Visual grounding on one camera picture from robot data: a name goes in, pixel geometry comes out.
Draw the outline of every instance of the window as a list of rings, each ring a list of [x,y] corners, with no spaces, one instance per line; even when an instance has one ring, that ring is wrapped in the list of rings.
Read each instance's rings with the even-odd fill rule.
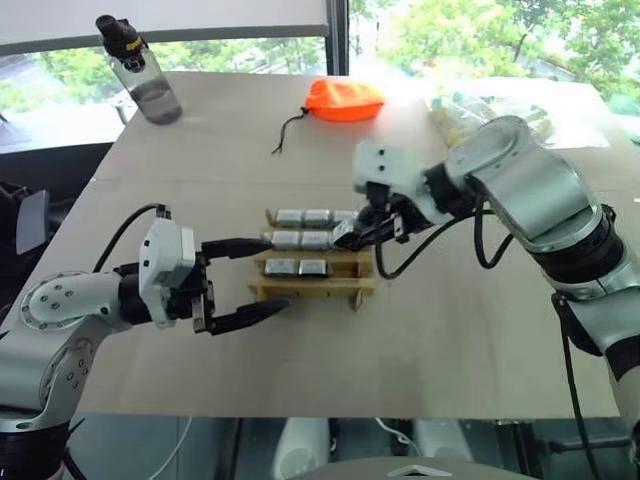
[[[351,0],[350,72],[517,76],[593,84],[640,116],[640,3],[619,0]]]
[[[326,74],[320,37],[151,44],[165,71]],[[128,102],[102,48],[0,57],[2,148],[113,141]]]

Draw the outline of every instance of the black cable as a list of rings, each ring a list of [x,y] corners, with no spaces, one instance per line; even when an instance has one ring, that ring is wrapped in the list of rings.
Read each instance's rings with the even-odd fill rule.
[[[490,261],[487,261],[487,257],[484,252],[484,239],[482,233],[482,217],[484,216],[484,210],[482,210],[482,206],[484,205],[484,196],[478,194],[476,200],[476,213],[475,213],[475,221],[473,223],[473,247],[476,251],[476,258],[478,259],[478,263],[482,268],[486,268],[487,270],[491,270],[498,265],[498,262],[502,259],[502,256],[509,248],[509,245],[513,241],[513,235],[509,234],[502,241],[495,255]]]
[[[71,475],[74,480],[87,480],[87,477],[84,476],[84,473],[82,473],[80,467],[78,467],[76,462],[71,457],[71,453],[69,452],[68,448],[64,449],[64,454],[62,455],[62,463],[64,463],[64,466],[67,467],[69,475]]]
[[[483,214],[492,215],[493,212],[491,210],[483,210]],[[376,268],[378,269],[378,273],[385,280],[393,280],[398,278],[408,267],[413,263],[413,261],[422,253],[422,251],[427,248],[433,241],[442,235],[444,232],[449,230],[454,225],[457,225],[464,220],[473,217],[473,213],[465,215],[463,217],[454,218],[453,220],[449,220],[447,223],[438,228],[435,232],[427,237],[425,241],[423,241],[418,248],[416,248],[411,255],[407,257],[407,259],[398,267],[394,272],[387,272],[384,267],[384,261],[382,258],[382,241],[380,240],[380,216],[376,215],[374,217],[374,250],[376,257]]]
[[[288,119],[286,122],[282,124],[282,127],[280,128],[280,142],[278,143],[278,146],[273,149],[273,152],[271,152],[271,155],[275,153],[282,153],[282,145],[284,144],[284,134],[287,129],[287,125],[289,125],[289,123],[292,122],[293,120],[300,120],[306,117],[307,114],[309,113],[308,108],[300,107],[300,110],[302,111],[300,115],[291,117],[290,119]]]
[[[595,480],[601,480],[598,466],[596,465],[596,459],[593,456],[593,450],[589,445],[589,437],[587,436],[587,429],[584,424],[584,418],[582,418],[582,412],[580,411],[580,402],[578,401],[578,392],[576,390],[576,383],[573,377],[573,364],[571,362],[571,349],[569,348],[569,334],[567,333],[564,323],[560,322],[560,332],[562,335],[562,350],[564,351],[564,364],[567,370],[567,383],[569,384],[569,392],[571,394],[571,404],[573,405],[573,414],[576,417],[576,425],[578,426],[578,434],[580,435],[580,441],[582,442],[582,448],[587,456],[587,462],[591,470],[591,475]]]
[[[109,255],[111,255],[111,252],[113,251],[113,248],[116,246],[116,243],[118,243],[118,240],[120,240],[120,237],[122,236],[122,234],[125,232],[127,228],[129,228],[129,226],[134,222],[136,218],[138,218],[143,213],[148,212],[149,210],[164,210],[164,209],[166,209],[166,206],[162,205],[161,203],[150,203],[148,205],[140,207],[138,210],[136,210],[131,215],[129,215],[129,218],[127,218],[122,223],[122,225],[120,225],[118,230],[116,230],[116,233],[114,233],[113,237],[111,237],[111,240],[107,244],[107,248],[104,249],[104,252],[102,252],[102,255],[100,255],[100,258],[96,263],[96,266],[93,267],[93,273],[98,273],[100,270],[102,270],[104,263],[107,261],[107,258],[109,258]]]

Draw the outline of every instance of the black chair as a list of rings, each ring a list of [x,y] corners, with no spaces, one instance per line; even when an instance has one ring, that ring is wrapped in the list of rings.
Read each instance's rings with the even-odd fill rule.
[[[64,219],[51,212],[46,190],[0,182],[0,324]]]

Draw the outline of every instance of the water bottle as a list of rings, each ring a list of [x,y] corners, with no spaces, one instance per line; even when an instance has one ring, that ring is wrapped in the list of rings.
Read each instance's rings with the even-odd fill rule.
[[[173,90],[155,55],[126,18],[116,20],[102,15],[96,20],[102,45],[115,72],[142,114],[151,123],[166,125],[182,114]]]

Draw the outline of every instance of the plastic bag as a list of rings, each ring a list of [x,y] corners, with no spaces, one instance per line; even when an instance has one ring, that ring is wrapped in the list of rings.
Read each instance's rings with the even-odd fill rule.
[[[549,80],[513,80],[469,81],[431,98],[432,117],[450,148],[469,138],[480,126],[503,115],[523,118],[536,140],[547,148],[609,146],[599,131],[572,115],[570,108],[559,107],[563,99],[553,97],[554,89],[545,84]]]

